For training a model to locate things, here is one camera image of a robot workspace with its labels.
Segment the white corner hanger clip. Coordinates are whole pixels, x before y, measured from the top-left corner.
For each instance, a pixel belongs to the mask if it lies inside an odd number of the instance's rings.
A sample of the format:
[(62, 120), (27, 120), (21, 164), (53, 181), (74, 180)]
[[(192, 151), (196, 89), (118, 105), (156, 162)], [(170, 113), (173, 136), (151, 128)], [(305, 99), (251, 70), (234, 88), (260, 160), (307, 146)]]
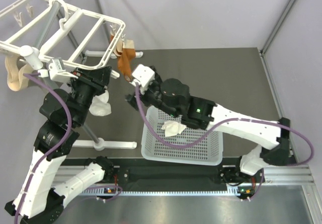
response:
[(113, 79), (118, 79), (120, 78), (120, 74), (114, 70), (111, 70), (110, 77)]

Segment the white sock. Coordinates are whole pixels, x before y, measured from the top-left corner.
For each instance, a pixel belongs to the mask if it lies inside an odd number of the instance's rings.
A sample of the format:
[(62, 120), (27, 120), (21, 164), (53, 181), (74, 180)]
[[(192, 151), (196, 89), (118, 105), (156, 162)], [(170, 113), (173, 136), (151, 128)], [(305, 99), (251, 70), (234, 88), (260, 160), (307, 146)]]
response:
[(93, 97), (93, 101), (90, 105), (89, 111), (94, 116), (107, 116), (111, 114), (111, 105), (109, 101), (109, 92), (105, 90), (104, 93)]
[(161, 127), (165, 132), (165, 137), (172, 137), (181, 134), (186, 128), (186, 125), (171, 120), (165, 121)]

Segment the white clip sock hanger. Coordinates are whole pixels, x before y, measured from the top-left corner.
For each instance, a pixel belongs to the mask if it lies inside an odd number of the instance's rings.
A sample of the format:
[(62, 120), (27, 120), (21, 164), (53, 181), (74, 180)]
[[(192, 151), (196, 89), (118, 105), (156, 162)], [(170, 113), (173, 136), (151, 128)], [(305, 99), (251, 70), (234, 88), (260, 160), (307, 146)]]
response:
[[(6, 8), (1, 10), (1, 18), (4, 16), (7, 16), (10, 13), (13, 13), (18, 7), (28, 3), (30, 0), (17, 0), (11, 5), (7, 6)], [(89, 33), (86, 35), (86, 37), (82, 40), (80, 45), (76, 48), (76, 50), (72, 53), (72, 55), (69, 57), (68, 60), (64, 60), (63, 63), (67, 67), (71, 68), (82, 68), (86, 70), (95, 70), (99, 68), (103, 68), (107, 65), (111, 54), (113, 53), (114, 48), (117, 45), (109, 44), (108, 48), (105, 50), (100, 62), (95, 66), (87, 66), (83, 64), (76, 63), (76, 58), (80, 55), (80, 53), (84, 50), (85, 46), (88, 44), (90, 39), (93, 37), (93, 35), (96, 33), (98, 28), (104, 23), (110, 23), (112, 25), (116, 26), (116, 35), (118, 38), (118, 41), (120, 40), (121, 36), (123, 35), (123, 32), (126, 28), (126, 24), (117, 18), (109, 17), (106, 15), (102, 15), (99, 13), (95, 13), (89, 10), (78, 8), (74, 5), (68, 4), (64, 2), (63, 0), (42, 0), (44, 2), (48, 3), (48, 7), (41, 12), (36, 18), (32, 19), (31, 22), (29, 22), (26, 26), (22, 27), (18, 32), (13, 34), (8, 39), (1, 41), (1, 51), (5, 53), (14, 53), (19, 54), (20, 53), (20, 47), (16, 46), (14, 44), (14, 41), (16, 41), (20, 36), (30, 31), (37, 23), (40, 22), (47, 14), (49, 13), (49, 10), (51, 9), (52, 4), (57, 1), (61, 4), (64, 10), (64, 17), (59, 20), (59, 29), (51, 36), (40, 48), (40, 54), (39, 59), (42, 62), (49, 62), (51, 57), (48, 55), (48, 53), (64, 38), (68, 35), (68, 33), (71, 31), (71, 29), (75, 26), (75, 24), (81, 19), (83, 16), (88, 16), (90, 18), (97, 19), (97, 22), (92, 26)]]

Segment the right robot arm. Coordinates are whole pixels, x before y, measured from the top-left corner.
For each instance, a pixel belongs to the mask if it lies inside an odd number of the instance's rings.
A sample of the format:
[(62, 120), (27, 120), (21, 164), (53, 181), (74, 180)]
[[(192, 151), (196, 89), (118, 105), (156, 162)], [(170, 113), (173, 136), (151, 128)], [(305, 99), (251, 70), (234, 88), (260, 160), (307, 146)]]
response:
[(191, 129), (227, 133), (256, 143), (242, 155), (235, 176), (245, 182), (267, 166), (285, 166), (290, 154), (290, 120), (264, 121), (229, 110), (211, 100), (190, 94), (188, 85), (170, 78), (162, 80), (153, 66), (138, 65), (125, 79), (135, 87), (126, 101), (140, 113), (143, 106), (154, 106), (166, 114), (181, 118), (181, 124)]

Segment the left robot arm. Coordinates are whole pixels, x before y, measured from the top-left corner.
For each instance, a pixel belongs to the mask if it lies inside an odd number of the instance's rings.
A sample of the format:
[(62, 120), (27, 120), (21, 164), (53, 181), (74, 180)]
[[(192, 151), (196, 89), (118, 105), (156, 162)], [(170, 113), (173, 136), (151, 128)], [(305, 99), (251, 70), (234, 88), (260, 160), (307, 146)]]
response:
[(108, 88), (112, 68), (96, 70), (76, 68), (68, 85), (71, 92), (48, 89), (40, 107), (46, 117), (36, 136), (32, 161), (18, 196), (5, 205), (15, 223), (53, 223), (67, 205), (92, 185), (114, 180), (113, 163), (99, 156), (87, 160), (85, 169), (53, 186), (56, 173), (79, 137), (95, 96)]

